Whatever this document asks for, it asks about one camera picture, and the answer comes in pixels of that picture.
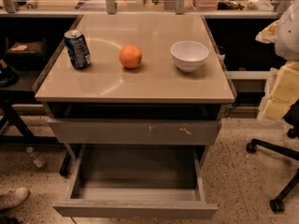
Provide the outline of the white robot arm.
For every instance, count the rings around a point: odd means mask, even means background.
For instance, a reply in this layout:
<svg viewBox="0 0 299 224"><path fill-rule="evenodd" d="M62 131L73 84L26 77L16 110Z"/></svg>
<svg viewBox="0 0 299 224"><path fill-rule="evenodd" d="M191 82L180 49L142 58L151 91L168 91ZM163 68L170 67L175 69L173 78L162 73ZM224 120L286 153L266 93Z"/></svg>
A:
<svg viewBox="0 0 299 224"><path fill-rule="evenodd" d="M257 120L270 125L299 100L299 0L292 0L280 19L258 33L256 40L274 43L276 55L286 60L279 69L270 69L259 105Z"/></svg>

